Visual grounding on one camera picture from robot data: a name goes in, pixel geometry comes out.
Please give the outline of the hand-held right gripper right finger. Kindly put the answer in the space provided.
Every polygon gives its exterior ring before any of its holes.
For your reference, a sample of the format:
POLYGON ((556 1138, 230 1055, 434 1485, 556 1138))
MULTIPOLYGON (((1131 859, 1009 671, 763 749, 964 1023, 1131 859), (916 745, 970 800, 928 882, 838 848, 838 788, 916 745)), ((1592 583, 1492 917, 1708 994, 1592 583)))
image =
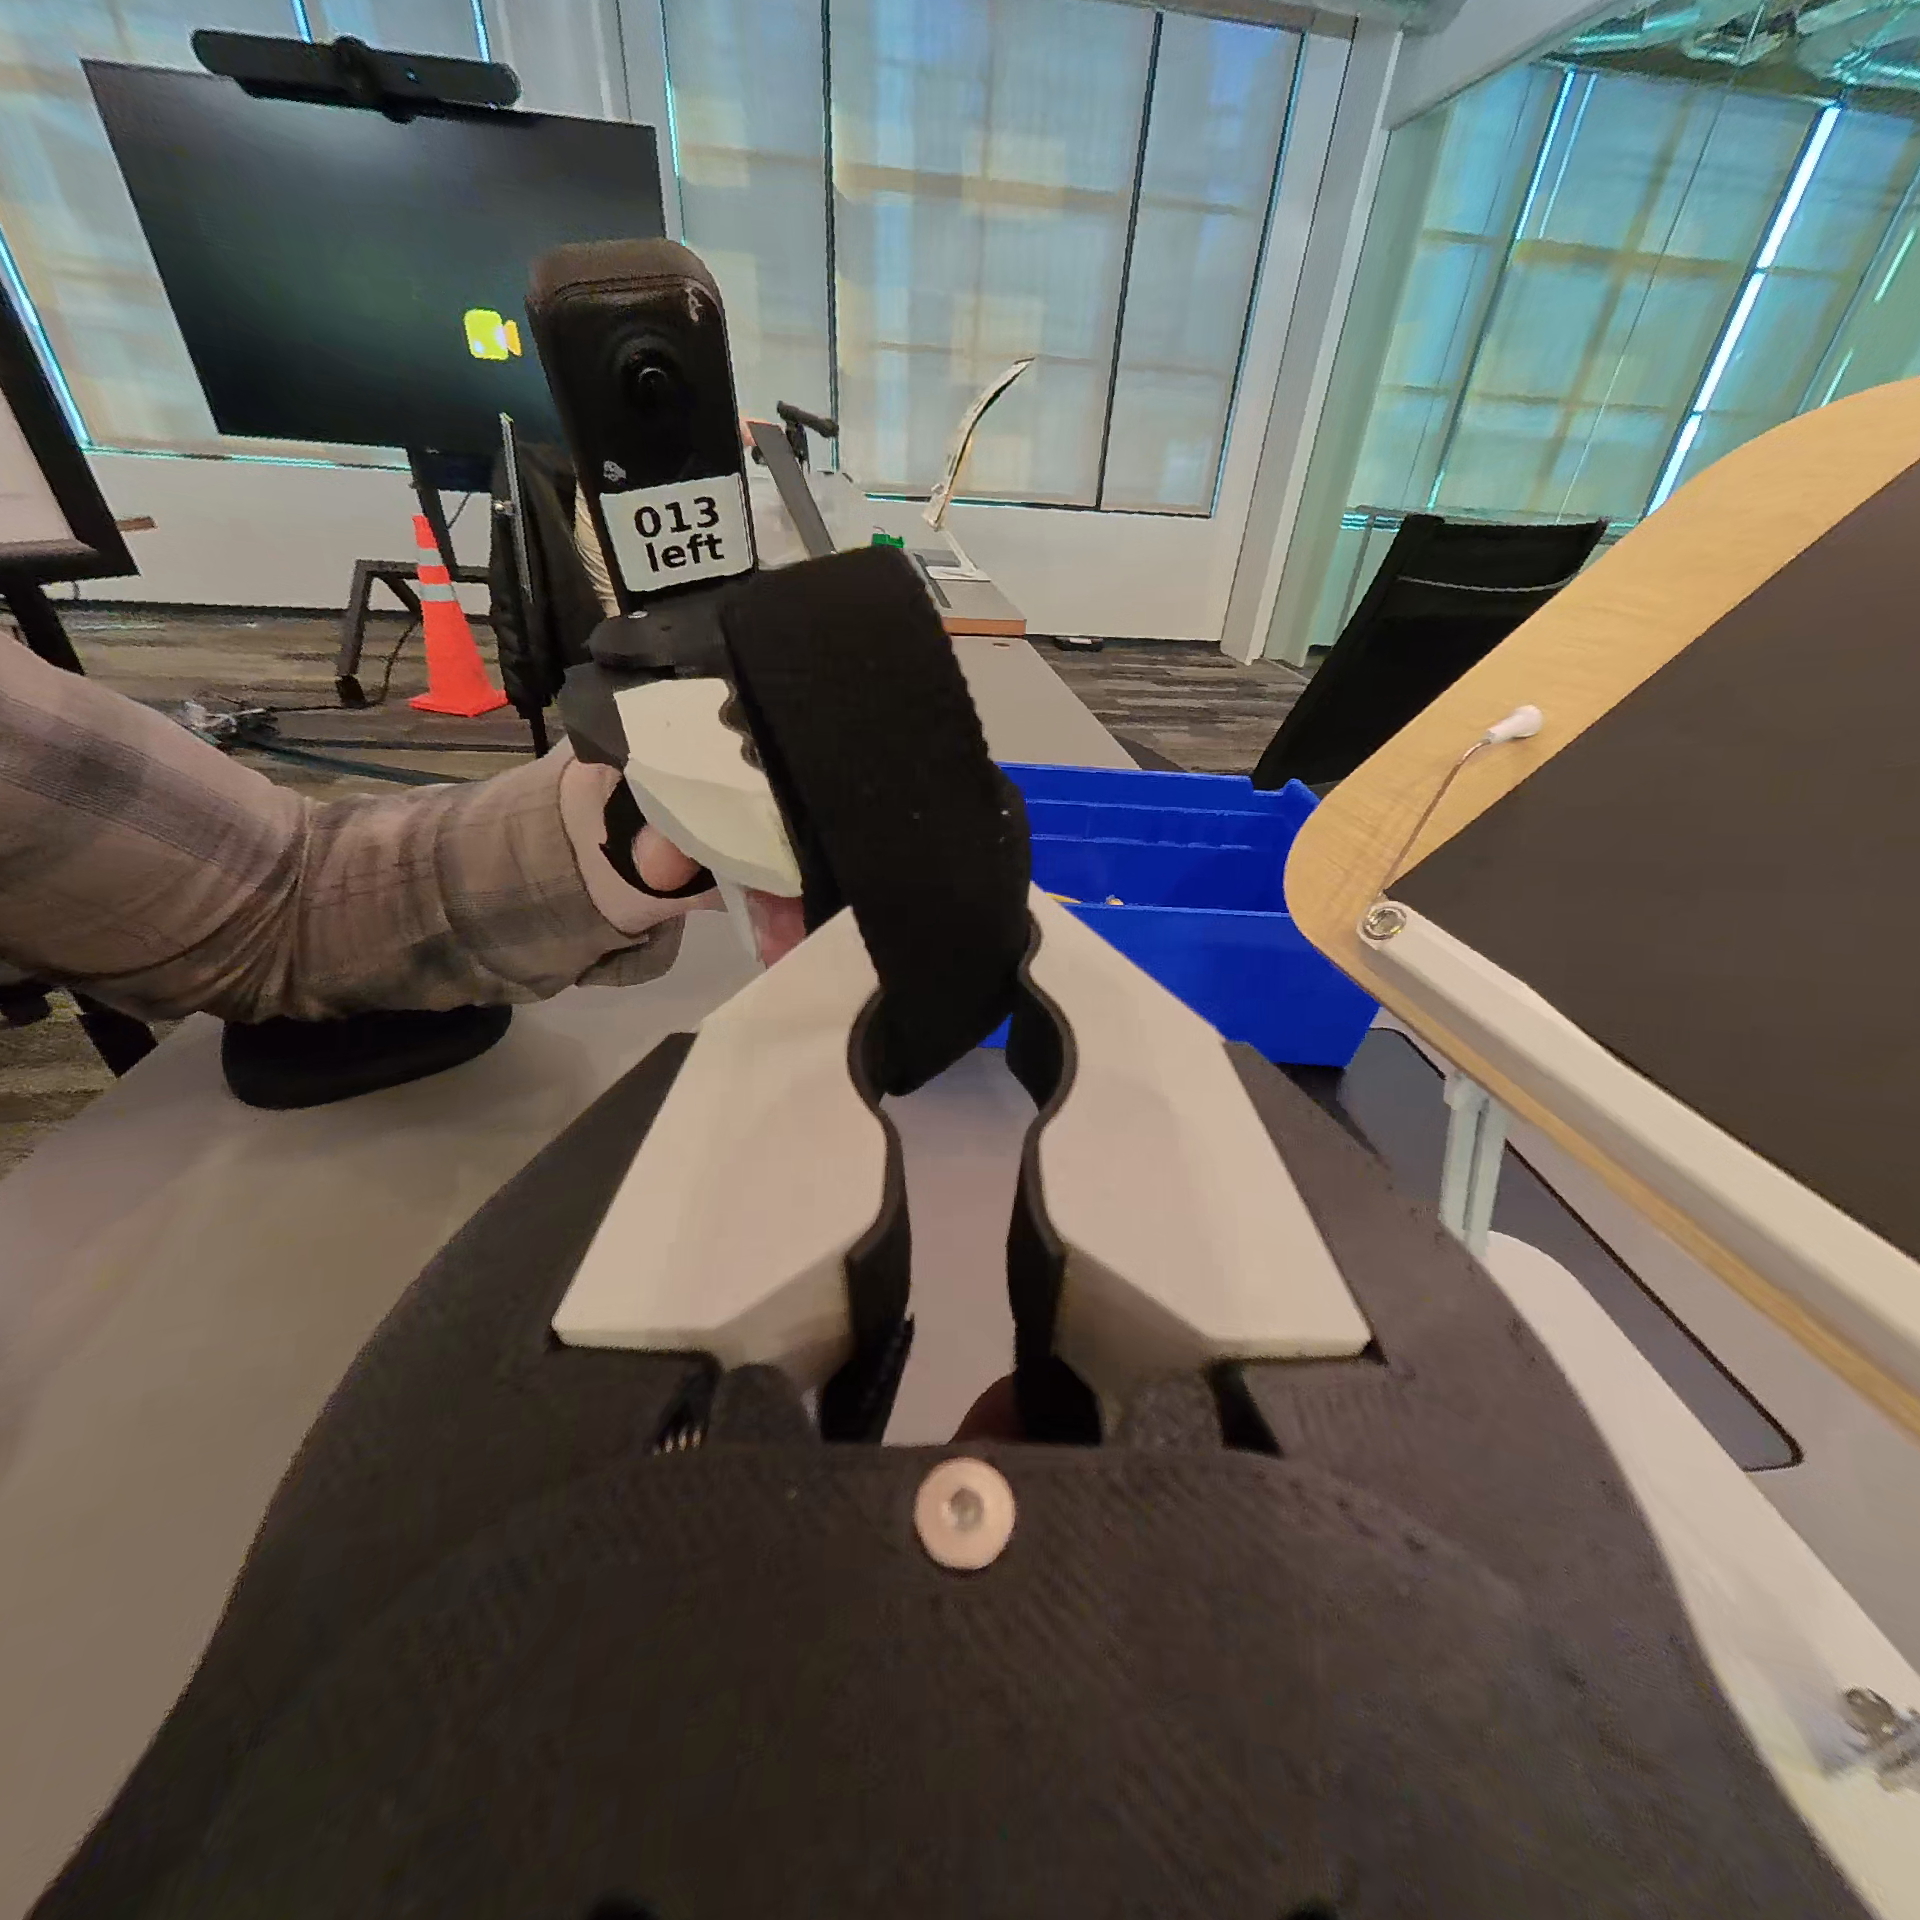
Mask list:
POLYGON ((1003 1039, 1034 1103, 1003 1246, 1021 1434, 1096 1443, 1159 1378, 1370 1357, 1228 1042, 1046 890, 1025 907, 1003 1039))

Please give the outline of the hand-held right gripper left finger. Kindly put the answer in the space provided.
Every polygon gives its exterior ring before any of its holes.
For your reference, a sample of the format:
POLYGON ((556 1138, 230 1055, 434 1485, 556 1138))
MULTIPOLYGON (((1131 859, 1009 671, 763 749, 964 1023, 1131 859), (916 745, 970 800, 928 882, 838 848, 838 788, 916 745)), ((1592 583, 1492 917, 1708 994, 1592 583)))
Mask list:
POLYGON ((882 1442, 916 1327, 875 1015, 840 907, 699 1027, 554 1311, 566 1348, 773 1367, 823 1442, 882 1442))

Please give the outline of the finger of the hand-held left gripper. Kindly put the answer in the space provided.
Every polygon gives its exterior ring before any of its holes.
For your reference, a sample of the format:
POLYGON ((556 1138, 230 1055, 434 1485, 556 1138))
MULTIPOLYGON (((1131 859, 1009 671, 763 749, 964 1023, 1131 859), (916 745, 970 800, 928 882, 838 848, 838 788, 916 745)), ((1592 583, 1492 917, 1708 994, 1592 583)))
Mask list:
POLYGON ((721 885, 802 898, 802 863, 728 680, 651 680, 613 696, 623 775, 647 818, 721 885))

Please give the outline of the blue plastic bin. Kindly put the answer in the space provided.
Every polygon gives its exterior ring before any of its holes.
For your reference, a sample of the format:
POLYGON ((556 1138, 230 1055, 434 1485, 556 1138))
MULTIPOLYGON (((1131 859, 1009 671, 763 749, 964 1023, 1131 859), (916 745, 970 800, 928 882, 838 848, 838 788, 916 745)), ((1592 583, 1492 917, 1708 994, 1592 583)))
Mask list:
POLYGON ((1224 1042, 1282 1067, 1351 1064, 1376 1006, 1286 906, 1311 788, 1014 762, 1003 775, 1025 804, 1034 885, 1224 1042))

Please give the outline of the person's left forearm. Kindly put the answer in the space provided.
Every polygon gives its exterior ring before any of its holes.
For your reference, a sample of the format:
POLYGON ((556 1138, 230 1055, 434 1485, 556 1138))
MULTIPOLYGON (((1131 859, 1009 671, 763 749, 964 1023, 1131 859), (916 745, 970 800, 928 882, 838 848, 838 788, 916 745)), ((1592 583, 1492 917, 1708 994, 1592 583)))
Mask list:
POLYGON ((4 969, 132 1019, 340 1019, 640 986, 522 960, 522 784, 304 798, 4 644, 4 969))

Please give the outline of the person's left hand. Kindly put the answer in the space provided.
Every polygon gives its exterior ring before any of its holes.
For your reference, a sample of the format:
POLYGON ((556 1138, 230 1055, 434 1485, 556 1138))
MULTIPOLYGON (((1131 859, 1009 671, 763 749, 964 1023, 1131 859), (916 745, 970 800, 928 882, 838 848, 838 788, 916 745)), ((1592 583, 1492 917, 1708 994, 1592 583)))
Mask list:
POLYGON ((684 925, 699 917, 728 917, 762 969, 802 944, 797 898, 749 885, 728 894, 693 852, 642 818, 616 767, 567 762, 556 804, 588 898, 623 944, 677 944, 684 925))

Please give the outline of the black hanging jacket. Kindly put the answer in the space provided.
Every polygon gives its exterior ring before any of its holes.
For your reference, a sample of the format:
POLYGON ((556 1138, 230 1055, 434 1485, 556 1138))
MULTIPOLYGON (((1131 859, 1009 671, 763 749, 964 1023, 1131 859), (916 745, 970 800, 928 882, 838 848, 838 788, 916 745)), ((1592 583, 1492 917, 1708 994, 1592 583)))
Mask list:
POLYGON ((566 446, 535 445, 506 413, 490 467, 490 633, 516 718, 544 735, 566 671, 616 611, 588 496, 566 446))

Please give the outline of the orange traffic cone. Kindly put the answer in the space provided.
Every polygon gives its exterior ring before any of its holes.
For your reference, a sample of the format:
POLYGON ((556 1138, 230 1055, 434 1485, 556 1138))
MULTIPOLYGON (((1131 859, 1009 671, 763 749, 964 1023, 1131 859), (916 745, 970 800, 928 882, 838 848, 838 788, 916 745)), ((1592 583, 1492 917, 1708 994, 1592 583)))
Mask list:
POLYGON ((423 692, 407 704, 429 718, 487 718, 511 704, 511 696, 490 680, 484 655, 470 633, 458 601, 458 583, 434 528, 423 514, 413 519, 418 539, 418 600, 423 638, 423 692))

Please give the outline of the black monitor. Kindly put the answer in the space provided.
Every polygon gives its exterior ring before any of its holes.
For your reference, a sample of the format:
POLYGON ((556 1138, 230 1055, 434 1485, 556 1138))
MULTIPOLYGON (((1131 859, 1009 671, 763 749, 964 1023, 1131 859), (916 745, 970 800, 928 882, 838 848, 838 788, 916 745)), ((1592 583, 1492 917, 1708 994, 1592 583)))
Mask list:
POLYGON ((560 423, 524 298, 560 245, 666 235, 656 128, 390 123, 84 61, 161 297, 231 440, 493 455, 560 423))

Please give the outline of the curled white paper strip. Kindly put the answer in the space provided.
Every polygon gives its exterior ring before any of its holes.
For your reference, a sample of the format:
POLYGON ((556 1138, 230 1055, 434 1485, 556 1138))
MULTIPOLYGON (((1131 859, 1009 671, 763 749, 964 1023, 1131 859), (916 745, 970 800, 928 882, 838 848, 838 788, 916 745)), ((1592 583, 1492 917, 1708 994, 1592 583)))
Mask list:
POLYGON ((945 455, 945 469, 943 469, 943 479, 939 489, 929 493, 928 506, 924 506, 924 526, 943 536, 945 532, 945 519, 948 519, 948 506, 951 506, 951 496, 964 479, 964 467, 970 457, 970 446, 973 446, 973 436, 981 432, 981 423, 994 413, 994 407, 1003 398, 1003 391, 1034 367, 1034 354, 1019 354, 1014 363, 1009 363, 1003 370, 994 373, 994 382, 970 398, 966 413, 960 416, 956 432, 951 432, 951 445, 948 445, 948 455, 945 455))

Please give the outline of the black webcam bar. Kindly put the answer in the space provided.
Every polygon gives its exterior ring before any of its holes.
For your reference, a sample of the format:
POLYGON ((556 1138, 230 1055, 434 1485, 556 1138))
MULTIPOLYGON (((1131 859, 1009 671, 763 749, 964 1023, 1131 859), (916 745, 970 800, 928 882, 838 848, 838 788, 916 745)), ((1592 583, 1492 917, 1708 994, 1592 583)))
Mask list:
POLYGON ((385 51, 357 37, 197 31, 189 50, 208 74, 251 99, 373 111, 390 123, 503 116, 522 103, 506 62, 385 51))

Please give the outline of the black visitor chair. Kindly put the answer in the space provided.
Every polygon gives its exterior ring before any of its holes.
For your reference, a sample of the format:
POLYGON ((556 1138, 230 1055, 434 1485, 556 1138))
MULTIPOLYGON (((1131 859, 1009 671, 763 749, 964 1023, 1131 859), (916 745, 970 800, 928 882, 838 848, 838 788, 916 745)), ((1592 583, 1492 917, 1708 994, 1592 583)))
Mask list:
POLYGON ((1255 789, 1330 789, 1546 607, 1606 539, 1600 522, 1414 514, 1253 767, 1255 789))

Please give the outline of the black-faced wooden board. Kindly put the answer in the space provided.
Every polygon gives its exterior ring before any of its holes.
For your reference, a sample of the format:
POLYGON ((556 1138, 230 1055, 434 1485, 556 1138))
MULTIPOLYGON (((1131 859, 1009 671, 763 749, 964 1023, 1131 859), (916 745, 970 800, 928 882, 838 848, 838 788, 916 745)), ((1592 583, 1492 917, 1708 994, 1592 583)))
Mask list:
POLYGON ((1308 942, 1915 1434, 1915 382, 1682 484, 1343 775, 1308 942), (1444 767, 1462 772, 1354 926, 1444 767))

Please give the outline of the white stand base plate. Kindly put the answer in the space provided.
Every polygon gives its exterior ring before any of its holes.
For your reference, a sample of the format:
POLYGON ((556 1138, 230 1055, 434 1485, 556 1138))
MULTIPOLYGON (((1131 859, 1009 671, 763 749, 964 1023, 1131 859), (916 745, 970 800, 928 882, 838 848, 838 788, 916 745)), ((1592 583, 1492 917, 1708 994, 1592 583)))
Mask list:
POLYGON ((1872 1917, 1915 1917, 1915 1787, 1876 1781, 1842 1705, 1915 1711, 1915 1668, 1562 1262, 1505 1235, 1483 1262, 1595 1417, 1794 1816, 1872 1917))

